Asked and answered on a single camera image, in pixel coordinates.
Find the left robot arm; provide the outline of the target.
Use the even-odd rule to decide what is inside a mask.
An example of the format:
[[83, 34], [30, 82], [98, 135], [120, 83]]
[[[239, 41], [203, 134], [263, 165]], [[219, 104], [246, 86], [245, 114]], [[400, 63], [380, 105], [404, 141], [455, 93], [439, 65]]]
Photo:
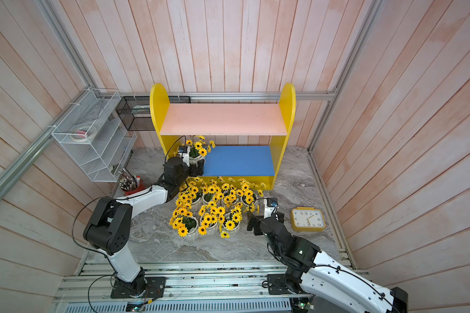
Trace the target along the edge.
[[172, 157], [164, 164], [158, 182], [148, 190], [123, 198], [101, 198], [83, 233], [84, 239], [105, 255], [116, 272], [115, 284], [131, 297], [141, 296], [146, 289], [144, 269], [135, 261], [127, 242], [132, 219], [171, 201], [188, 177], [202, 176], [204, 160], [188, 165], [181, 157]]

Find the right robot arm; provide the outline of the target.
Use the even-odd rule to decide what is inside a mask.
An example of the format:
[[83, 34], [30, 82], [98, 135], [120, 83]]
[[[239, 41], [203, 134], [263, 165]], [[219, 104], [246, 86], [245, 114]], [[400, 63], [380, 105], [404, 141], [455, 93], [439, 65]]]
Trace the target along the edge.
[[248, 213], [248, 230], [263, 235], [271, 255], [287, 267], [283, 275], [268, 275], [262, 283], [272, 295], [309, 294], [347, 312], [407, 312], [409, 296], [361, 277], [303, 237], [293, 236], [278, 220], [280, 213]]

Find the tape roll in rack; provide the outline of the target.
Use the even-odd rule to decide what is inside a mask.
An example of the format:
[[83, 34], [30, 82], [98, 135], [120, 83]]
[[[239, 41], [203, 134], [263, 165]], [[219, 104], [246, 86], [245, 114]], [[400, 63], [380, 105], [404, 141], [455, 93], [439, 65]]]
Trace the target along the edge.
[[91, 125], [82, 125], [69, 135], [72, 142], [84, 143], [91, 142], [97, 135], [97, 128]]

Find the red pen holder cup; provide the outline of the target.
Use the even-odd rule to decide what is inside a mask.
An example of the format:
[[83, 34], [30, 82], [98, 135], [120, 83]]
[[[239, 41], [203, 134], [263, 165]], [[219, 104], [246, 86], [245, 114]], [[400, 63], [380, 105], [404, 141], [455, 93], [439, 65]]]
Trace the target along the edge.
[[136, 194], [145, 189], [141, 177], [134, 176], [126, 167], [123, 167], [120, 173], [119, 186], [126, 196]]

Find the black mesh basket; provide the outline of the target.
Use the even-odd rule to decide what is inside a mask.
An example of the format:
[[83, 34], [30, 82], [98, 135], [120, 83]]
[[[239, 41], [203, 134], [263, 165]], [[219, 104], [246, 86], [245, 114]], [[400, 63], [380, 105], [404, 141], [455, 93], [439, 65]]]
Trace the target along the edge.
[[[154, 101], [153, 113], [156, 120], [163, 122], [169, 107], [172, 104], [189, 104], [191, 98], [188, 96], [169, 96], [170, 104], [162, 104]], [[150, 111], [149, 96], [125, 96], [116, 107], [116, 113], [125, 128], [130, 131], [153, 131], [155, 130], [152, 112]]]

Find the yellow two-tier shelf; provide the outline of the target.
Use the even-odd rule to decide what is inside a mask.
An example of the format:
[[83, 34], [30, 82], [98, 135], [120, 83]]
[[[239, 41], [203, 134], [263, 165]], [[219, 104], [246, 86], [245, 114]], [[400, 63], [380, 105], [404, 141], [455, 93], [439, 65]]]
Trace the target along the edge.
[[185, 135], [268, 136], [263, 146], [221, 146], [206, 155], [203, 180], [245, 179], [272, 190], [285, 154], [296, 113], [296, 90], [285, 84], [277, 104], [172, 104], [165, 87], [150, 91], [150, 113], [165, 153], [176, 151]]

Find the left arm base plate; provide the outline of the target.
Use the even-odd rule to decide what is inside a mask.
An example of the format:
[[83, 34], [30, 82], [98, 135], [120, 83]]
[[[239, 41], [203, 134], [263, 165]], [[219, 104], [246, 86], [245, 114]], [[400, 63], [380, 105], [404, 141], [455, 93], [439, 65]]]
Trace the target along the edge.
[[119, 278], [116, 278], [110, 298], [161, 298], [164, 294], [166, 281], [167, 278], [164, 276], [138, 276], [133, 282], [124, 282]]

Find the yellow alarm clock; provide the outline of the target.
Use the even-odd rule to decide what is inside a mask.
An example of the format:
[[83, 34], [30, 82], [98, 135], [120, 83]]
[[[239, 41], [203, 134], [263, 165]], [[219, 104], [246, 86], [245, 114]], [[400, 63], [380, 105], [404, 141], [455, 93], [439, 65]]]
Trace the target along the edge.
[[295, 232], [322, 232], [326, 228], [323, 212], [313, 207], [292, 209], [290, 220]]

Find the sunflower pot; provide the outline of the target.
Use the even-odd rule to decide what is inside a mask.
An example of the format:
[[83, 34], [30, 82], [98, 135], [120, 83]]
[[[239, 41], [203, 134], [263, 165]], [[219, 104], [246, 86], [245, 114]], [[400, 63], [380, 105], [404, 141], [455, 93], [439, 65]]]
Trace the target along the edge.
[[190, 136], [186, 141], [186, 145], [189, 147], [190, 164], [197, 164], [198, 161], [204, 160], [216, 147], [213, 140], [207, 141], [203, 135]]
[[175, 202], [177, 209], [192, 209], [201, 199], [202, 189], [200, 180], [198, 177], [188, 177], [185, 183], [180, 185], [180, 193]]
[[200, 226], [198, 233], [201, 236], [220, 234], [222, 222], [225, 220], [226, 209], [222, 206], [203, 205], [198, 212], [200, 215]]
[[221, 192], [222, 180], [219, 177], [203, 177], [201, 182], [202, 203], [207, 205], [213, 197]]
[[223, 194], [220, 200], [220, 204], [224, 207], [230, 207], [240, 200], [240, 196], [237, 193], [237, 181], [233, 177], [218, 177], [220, 181], [219, 186], [221, 193]]
[[221, 222], [220, 236], [222, 239], [229, 239], [237, 235], [242, 225], [242, 209], [237, 206], [229, 213], [226, 213]]
[[265, 196], [264, 190], [267, 187], [267, 184], [265, 182], [251, 183], [244, 178], [239, 181], [240, 188], [238, 189], [238, 192], [243, 206], [245, 207], [245, 211], [259, 213], [260, 205], [257, 200]]
[[187, 241], [194, 241], [199, 235], [199, 222], [188, 208], [176, 208], [172, 213], [169, 224], [181, 238]]

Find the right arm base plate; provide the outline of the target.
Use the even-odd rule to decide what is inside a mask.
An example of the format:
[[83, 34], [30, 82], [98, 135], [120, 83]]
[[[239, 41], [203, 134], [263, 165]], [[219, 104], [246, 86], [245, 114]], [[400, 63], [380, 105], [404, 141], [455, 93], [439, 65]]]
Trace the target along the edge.
[[291, 274], [269, 274], [262, 283], [270, 295], [303, 294], [300, 277]]

